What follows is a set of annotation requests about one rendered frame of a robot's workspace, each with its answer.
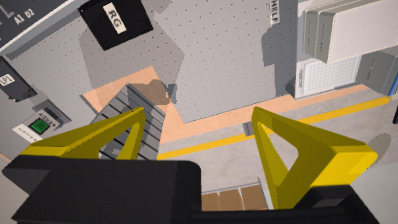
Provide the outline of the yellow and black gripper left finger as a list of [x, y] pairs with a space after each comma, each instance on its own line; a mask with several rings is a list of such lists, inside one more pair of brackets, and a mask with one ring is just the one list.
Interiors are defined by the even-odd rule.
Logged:
[[145, 122], [144, 109], [140, 106], [117, 116], [33, 142], [19, 155], [100, 159], [100, 149], [132, 126], [116, 159], [136, 159]]

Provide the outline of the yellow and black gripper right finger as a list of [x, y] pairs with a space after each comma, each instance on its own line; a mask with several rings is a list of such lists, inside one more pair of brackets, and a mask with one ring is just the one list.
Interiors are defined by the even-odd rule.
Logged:
[[[274, 209], [293, 208], [316, 186], [350, 185], [378, 157], [362, 141], [258, 106], [253, 109], [251, 122]], [[290, 171], [272, 145], [265, 126], [298, 150]]]

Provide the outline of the black flat square pad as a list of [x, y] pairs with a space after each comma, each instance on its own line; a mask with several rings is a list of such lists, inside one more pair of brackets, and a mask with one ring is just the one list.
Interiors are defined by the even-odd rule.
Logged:
[[141, 0], [89, 0], [76, 9], [104, 51], [154, 29]]

